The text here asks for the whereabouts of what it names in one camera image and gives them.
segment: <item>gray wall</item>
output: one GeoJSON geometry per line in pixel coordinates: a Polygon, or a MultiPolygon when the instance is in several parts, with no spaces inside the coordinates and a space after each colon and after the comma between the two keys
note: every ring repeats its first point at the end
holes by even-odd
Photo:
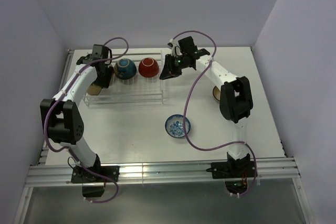
{"type": "Polygon", "coordinates": [[[56,92],[66,51],[36,0],[0,5],[0,222],[11,223],[43,144],[39,103],[56,92]]]}
{"type": "Polygon", "coordinates": [[[336,219],[336,0],[278,0],[255,58],[318,223],[336,219]]]}
{"type": "Polygon", "coordinates": [[[90,48],[113,36],[124,36],[131,47],[162,47],[187,29],[209,33],[220,46],[252,46],[276,0],[39,2],[69,48],[90,48]]]}

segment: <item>blue and white plate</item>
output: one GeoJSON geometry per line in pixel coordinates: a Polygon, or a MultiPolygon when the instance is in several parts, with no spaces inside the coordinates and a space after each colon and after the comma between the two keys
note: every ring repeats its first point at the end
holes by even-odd
{"type": "MultiPolygon", "coordinates": [[[[185,118],[187,134],[190,131],[191,125],[188,118],[185,118]]],[[[175,138],[184,137],[183,132],[183,115],[171,115],[165,122],[164,127],[167,133],[175,138]]]]}

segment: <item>white table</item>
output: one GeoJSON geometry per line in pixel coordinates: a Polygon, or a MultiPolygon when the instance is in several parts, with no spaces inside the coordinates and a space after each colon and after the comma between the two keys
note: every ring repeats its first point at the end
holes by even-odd
{"type": "MultiPolygon", "coordinates": [[[[169,53],[162,48],[163,55],[169,53]]],[[[130,49],[129,53],[157,51],[157,49],[130,49]]],[[[90,50],[75,50],[68,77],[76,61],[90,50]]],[[[114,50],[115,54],[123,49],[114,50]]],[[[222,47],[215,56],[222,66],[237,76],[246,76],[251,85],[254,108],[249,117],[248,143],[257,158],[284,157],[284,151],[261,84],[260,76],[249,47],[222,47]]],[[[189,89],[199,74],[184,69],[182,76],[164,81],[164,104],[136,106],[135,104],[104,104],[79,106],[85,124],[84,137],[102,163],[143,163],[167,161],[203,161],[226,159],[227,148],[212,152],[193,149],[183,139],[170,137],[164,128],[172,114],[182,114],[189,89]]],[[[190,139],[199,147],[214,147],[230,142],[231,129],[213,99],[214,84],[203,77],[194,89],[187,117],[192,129],[190,139]]],[[[46,165],[67,164],[68,152],[49,152],[46,165]]]]}

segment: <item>black mount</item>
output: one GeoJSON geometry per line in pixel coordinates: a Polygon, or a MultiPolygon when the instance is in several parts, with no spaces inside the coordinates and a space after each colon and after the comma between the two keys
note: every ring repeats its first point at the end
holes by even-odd
{"type": "MultiPolygon", "coordinates": [[[[250,154],[246,157],[238,160],[234,160],[229,154],[227,154],[226,162],[214,162],[211,163],[211,168],[206,170],[212,173],[213,179],[225,179],[225,178],[253,178],[255,174],[254,161],[250,160],[250,154]]],[[[243,193],[247,189],[247,182],[243,179],[235,181],[226,181],[225,186],[230,193],[243,193]]]]}
{"type": "MultiPolygon", "coordinates": [[[[40,104],[42,125],[55,99],[43,99],[40,104]]],[[[59,102],[52,111],[48,121],[48,137],[55,143],[69,143],[75,145],[84,132],[84,123],[79,114],[76,103],[71,101],[59,102]],[[56,115],[63,113],[63,118],[56,115]]]]}
{"type": "MultiPolygon", "coordinates": [[[[80,57],[77,61],[77,65],[88,64],[95,60],[107,59],[109,57],[109,52],[112,57],[112,51],[110,48],[104,45],[94,44],[92,53],[80,57]]],[[[105,64],[105,62],[97,62],[92,64],[92,66],[95,67],[97,71],[97,78],[93,84],[102,88],[108,88],[113,75],[113,67],[110,66],[110,64],[105,64]]]]}
{"type": "MultiPolygon", "coordinates": [[[[119,166],[101,166],[98,155],[96,161],[92,167],[88,169],[97,174],[103,175],[108,178],[112,178],[115,182],[119,177],[119,166]]],[[[87,172],[80,166],[75,166],[72,170],[71,183],[72,184],[84,184],[84,183],[104,183],[105,179],[97,177],[87,172]]],[[[104,186],[82,186],[82,194],[86,198],[101,197],[105,191],[104,186]]]]}
{"type": "Polygon", "coordinates": [[[250,116],[253,101],[250,82],[245,76],[225,82],[220,90],[219,109],[226,120],[238,123],[240,119],[250,116]]]}
{"type": "Polygon", "coordinates": [[[182,55],[178,57],[172,55],[165,56],[160,80],[178,77],[182,74],[182,69],[184,68],[193,68],[196,70],[196,60],[203,55],[210,55],[206,49],[198,49],[191,36],[180,39],[178,43],[182,55]]]}

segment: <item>clear acrylic rack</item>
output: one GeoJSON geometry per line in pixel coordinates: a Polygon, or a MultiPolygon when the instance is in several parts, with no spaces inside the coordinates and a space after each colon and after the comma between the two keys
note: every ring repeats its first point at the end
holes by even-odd
{"type": "MultiPolygon", "coordinates": [[[[123,58],[128,58],[134,61],[136,69],[139,68],[139,63],[143,58],[150,57],[155,59],[160,71],[153,78],[146,78],[139,74],[129,80],[118,79],[114,74],[111,78],[110,86],[107,89],[102,89],[99,95],[86,94],[83,97],[84,103],[89,106],[91,104],[105,103],[163,103],[163,81],[159,79],[163,68],[162,51],[148,52],[141,54],[126,54],[123,58]]],[[[117,60],[112,61],[112,65],[116,64],[117,60]]]]}

